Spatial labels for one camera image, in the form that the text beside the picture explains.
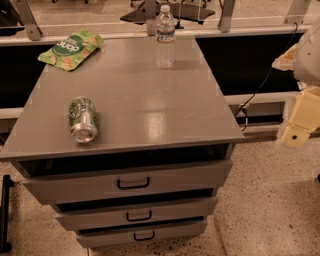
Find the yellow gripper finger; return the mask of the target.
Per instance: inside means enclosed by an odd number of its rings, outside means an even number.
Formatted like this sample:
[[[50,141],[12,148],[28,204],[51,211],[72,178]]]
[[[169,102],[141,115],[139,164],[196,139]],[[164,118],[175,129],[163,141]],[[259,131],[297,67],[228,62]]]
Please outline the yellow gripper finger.
[[[294,69],[296,49],[296,44],[291,46],[287,51],[273,61],[272,67],[280,71],[292,71]]]
[[[320,127],[320,88],[307,87],[302,90],[290,108],[280,142],[291,148],[301,147],[311,133]]]

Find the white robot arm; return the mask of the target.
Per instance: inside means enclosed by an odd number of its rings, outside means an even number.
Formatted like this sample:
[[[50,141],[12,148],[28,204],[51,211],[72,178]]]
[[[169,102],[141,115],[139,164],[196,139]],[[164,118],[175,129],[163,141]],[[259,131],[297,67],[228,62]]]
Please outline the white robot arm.
[[[277,140],[286,147],[301,147],[320,127],[320,17],[298,43],[274,60],[272,67],[291,70],[300,88],[285,103]]]

